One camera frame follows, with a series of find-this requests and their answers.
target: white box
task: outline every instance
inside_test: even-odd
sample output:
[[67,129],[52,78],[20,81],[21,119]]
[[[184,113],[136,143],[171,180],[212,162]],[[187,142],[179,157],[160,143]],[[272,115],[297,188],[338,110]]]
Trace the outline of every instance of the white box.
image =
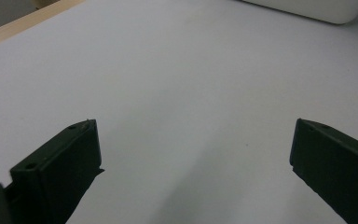
[[358,0],[243,0],[320,21],[342,24],[358,14]]

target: white surface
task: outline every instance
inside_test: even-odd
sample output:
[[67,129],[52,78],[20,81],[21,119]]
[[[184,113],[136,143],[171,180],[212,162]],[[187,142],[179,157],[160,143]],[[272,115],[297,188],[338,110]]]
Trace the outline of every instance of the white surface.
[[358,0],[243,0],[320,21],[343,24],[358,14]]
[[297,118],[358,139],[358,18],[229,0],[88,0],[0,44],[0,182],[97,119],[68,223],[344,223],[289,165]]

